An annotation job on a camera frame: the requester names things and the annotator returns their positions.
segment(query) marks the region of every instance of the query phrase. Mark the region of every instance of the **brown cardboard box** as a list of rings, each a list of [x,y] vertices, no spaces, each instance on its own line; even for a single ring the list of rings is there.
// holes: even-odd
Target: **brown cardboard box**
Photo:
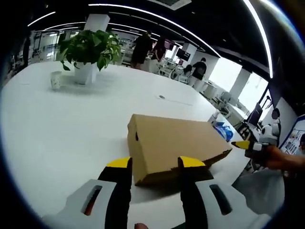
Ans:
[[[175,178],[179,156],[211,165],[232,149],[210,123],[139,114],[128,124],[128,148],[136,185]]]

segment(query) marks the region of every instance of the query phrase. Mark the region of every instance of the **white table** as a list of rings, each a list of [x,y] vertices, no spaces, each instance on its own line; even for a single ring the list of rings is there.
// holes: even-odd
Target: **white table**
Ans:
[[[91,86],[64,86],[55,92],[50,72],[58,70],[59,62],[32,64],[2,90],[5,158],[21,194],[39,216],[60,211],[66,197],[96,179],[109,161],[129,155],[132,114],[207,121],[215,112],[188,85],[116,65],[102,70]],[[74,72],[63,74],[69,79]],[[235,133],[233,140],[241,137]],[[234,148],[211,172],[232,184],[248,161],[243,150]],[[183,223],[180,195],[133,186],[128,227],[136,222],[159,229]]]

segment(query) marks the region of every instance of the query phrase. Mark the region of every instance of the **green plant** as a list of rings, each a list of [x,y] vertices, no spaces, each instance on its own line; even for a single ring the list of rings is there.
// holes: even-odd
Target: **green plant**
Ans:
[[[109,32],[97,30],[83,30],[76,36],[61,41],[59,43],[60,53],[63,59],[66,58],[69,63],[73,62],[77,67],[77,62],[97,63],[97,67],[101,70],[107,68],[108,64],[117,61],[121,56],[120,41],[116,35]],[[64,70],[70,69],[61,60]]]

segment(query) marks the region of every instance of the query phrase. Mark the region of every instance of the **person in black shirt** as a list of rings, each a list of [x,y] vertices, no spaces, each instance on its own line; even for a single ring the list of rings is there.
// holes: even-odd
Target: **person in black shirt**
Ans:
[[[141,69],[141,65],[144,63],[147,53],[153,48],[153,42],[151,40],[151,31],[147,31],[141,37],[138,37],[133,46],[135,46],[132,53],[131,67],[135,69]]]
[[[161,62],[162,58],[165,55],[166,48],[165,48],[165,38],[161,36],[158,39],[157,44],[153,48],[153,55],[152,59],[149,62],[149,72],[156,73],[158,70],[158,63]]]
[[[200,62],[197,62],[193,65],[193,68],[195,68],[192,76],[189,80],[189,85],[193,88],[196,88],[198,84],[201,82],[201,80],[204,77],[204,74],[206,72],[206,59],[203,57]]]

